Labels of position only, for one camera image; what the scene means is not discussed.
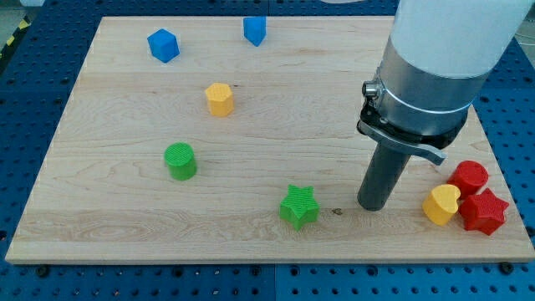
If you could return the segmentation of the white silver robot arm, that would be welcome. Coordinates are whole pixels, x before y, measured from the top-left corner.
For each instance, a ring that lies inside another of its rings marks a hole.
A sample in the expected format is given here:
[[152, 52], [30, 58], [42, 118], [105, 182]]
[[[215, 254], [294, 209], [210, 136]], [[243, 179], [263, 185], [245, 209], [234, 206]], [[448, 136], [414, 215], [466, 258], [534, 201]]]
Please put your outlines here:
[[512, 41], [533, 0], [404, 0], [380, 65], [364, 82], [359, 131], [372, 161], [420, 156], [436, 165]]

